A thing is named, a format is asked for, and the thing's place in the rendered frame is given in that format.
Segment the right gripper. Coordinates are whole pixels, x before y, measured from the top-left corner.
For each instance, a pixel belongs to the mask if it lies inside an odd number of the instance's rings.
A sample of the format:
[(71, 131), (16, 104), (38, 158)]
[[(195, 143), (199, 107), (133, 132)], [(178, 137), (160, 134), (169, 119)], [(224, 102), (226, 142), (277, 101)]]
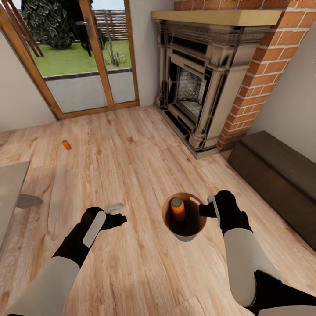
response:
[(201, 205), (199, 204), (199, 214), (200, 216), (204, 216), (204, 217), (212, 217), (212, 218), (217, 218), (216, 216), (216, 212), (214, 214), (214, 212), (212, 212), (211, 210), (211, 204), (209, 203), (208, 205)]

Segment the trash can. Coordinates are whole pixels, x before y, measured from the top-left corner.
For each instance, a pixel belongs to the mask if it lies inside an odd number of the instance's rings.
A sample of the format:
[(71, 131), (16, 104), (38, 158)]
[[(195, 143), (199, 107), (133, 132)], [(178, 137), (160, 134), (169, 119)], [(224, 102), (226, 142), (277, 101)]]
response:
[[(182, 200), (184, 203), (187, 228), (183, 231), (176, 228), (175, 220), (172, 214), (171, 203), (172, 200), (176, 198)], [(197, 202), (191, 198), (195, 199)], [(173, 194), (165, 201), (162, 208), (162, 219), (169, 231), (175, 235), (178, 240), (190, 242), (204, 229), (207, 217), (200, 216), (199, 204), (203, 205), (203, 202), (197, 196), (185, 192)]]

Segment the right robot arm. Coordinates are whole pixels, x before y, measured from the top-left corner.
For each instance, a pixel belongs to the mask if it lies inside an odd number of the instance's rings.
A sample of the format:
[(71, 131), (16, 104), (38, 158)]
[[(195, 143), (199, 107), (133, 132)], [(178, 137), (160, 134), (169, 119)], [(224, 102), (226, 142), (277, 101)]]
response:
[(217, 218), (222, 229), (230, 291), (255, 316), (316, 316), (316, 297), (287, 286), (265, 254), (229, 191), (208, 195), (199, 214)]

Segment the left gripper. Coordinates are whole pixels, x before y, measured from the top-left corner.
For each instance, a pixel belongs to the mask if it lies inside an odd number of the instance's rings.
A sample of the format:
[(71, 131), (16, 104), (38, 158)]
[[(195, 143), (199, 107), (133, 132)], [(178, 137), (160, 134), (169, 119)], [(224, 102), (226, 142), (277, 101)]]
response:
[(110, 229), (110, 228), (113, 228), (113, 227), (120, 226), (124, 222), (127, 222), (127, 218), (125, 216), (122, 216), (121, 213), (115, 214), (115, 215), (109, 215), (109, 216), (110, 216), (110, 223), (109, 223), (109, 225), (106, 228), (101, 229), (101, 231), (105, 230), (105, 229)]

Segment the can of soda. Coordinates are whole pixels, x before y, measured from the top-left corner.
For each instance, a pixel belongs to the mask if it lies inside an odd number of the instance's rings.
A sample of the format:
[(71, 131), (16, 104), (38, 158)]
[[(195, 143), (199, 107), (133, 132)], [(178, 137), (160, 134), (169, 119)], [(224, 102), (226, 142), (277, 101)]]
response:
[(71, 145), (68, 143), (68, 141), (64, 140), (62, 141), (62, 144), (65, 147), (65, 149), (67, 150), (71, 149)]
[(171, 209), (174, 219), (181, 220), (184, 219), (184, 217), (186, 218), (184, 203), (182, 202), (182, 200), (178, 198), (173, 199), (171, 203)]
[(175, 225), (178, 230), (183, 231), (187, 228), (187, 219), (185, 217), (184, 219), (181, 219), (181, 220), (175, 219)]

